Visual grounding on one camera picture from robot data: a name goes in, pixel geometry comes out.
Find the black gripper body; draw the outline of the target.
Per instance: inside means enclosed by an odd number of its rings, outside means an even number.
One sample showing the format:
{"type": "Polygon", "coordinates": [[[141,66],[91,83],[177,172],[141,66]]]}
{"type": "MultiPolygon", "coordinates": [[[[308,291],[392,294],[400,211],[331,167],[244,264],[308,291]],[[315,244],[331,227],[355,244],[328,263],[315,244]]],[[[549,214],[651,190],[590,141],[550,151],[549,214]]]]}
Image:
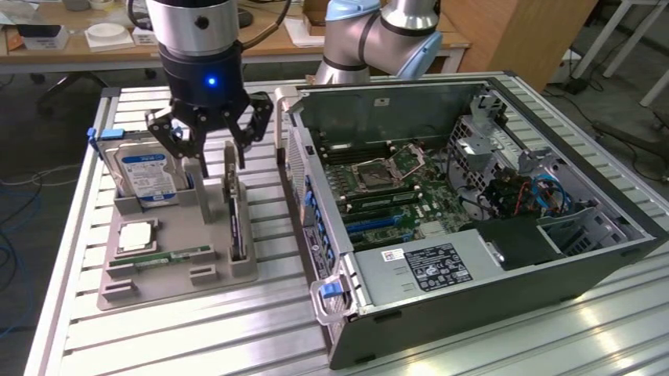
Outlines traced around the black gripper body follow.
{"type": "Polygon", "coordinates": [[[236,121],[249,98],[243,87],[243,44],[235,41],[221,52],[187,56],[159,45],[161,65],[171,89],[172,114],[181,122],[225,117],[236,121]]]}

